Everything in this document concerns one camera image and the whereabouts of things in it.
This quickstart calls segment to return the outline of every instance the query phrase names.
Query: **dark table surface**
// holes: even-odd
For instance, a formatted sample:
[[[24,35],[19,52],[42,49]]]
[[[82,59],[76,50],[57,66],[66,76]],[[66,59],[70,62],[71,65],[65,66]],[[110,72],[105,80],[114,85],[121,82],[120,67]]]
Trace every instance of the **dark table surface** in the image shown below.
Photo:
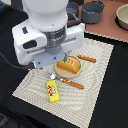
[[[24,12],[10,9],[0,15],[0,52],[18,66],[12,27],[27,19]],[[89,128],[128,128],[128,44],[85,34],[85,38],[114,45]],[[77,128],[46,111],[12,96],[28,71],[10,67],[0,57],[0,104],[30,116],[51,128]]]

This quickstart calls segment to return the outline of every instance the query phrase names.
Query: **woven placemat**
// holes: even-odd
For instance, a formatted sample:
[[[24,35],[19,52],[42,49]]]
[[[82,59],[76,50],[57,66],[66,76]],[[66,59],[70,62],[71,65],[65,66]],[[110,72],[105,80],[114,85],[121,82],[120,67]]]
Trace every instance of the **woven placemat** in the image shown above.
[[[96,63],[81,60],[82,72],[74,82],[84,85],[80,90],[61,81],[56,81],[60,102],[50,103],[43,71],[55,73],[54,64],[43,70],[31,70],[14,91],[13,96],[32,105],[46,110],[80,128],[89,126],[96,104],[104,74],[112,53],[113,46],[96,40],[85,38],[81,48],[75,49],[69,55],[84,55],[97,59]]]

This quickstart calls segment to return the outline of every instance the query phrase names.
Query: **cable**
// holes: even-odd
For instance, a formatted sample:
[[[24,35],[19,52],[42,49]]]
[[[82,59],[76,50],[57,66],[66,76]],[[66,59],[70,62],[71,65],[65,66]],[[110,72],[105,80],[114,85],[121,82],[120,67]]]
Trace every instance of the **cable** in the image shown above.
[[[15,65],[11,64],[11,63],[5,58],[5,56],[4,56],[1,52],[0,52],[0,55],[1,55],[2,58],[3,58],[10,66],[12,66],[13,68],[25,70],[24,67],[18,67],[18,66],[15,66]]]

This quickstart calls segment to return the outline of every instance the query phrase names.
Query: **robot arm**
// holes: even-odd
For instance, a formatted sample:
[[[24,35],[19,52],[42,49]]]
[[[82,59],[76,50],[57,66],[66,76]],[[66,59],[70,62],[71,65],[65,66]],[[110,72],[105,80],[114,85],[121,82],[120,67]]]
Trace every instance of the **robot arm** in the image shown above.
[[[67,28],[68,0],[1,0],[25,11],[28,19],[12,28],[20,65],[33,62],[34,68],[59,62],[67,52],[82,46],[85,24]]]

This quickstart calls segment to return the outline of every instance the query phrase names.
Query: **yellow bottle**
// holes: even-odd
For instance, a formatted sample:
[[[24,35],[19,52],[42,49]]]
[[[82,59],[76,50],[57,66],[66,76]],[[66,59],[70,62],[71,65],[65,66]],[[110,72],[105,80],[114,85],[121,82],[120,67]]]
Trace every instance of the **yellow bottle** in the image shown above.
[[[47,82],[48,92],[51,103],[60,101],[58,89],[55,80]]]

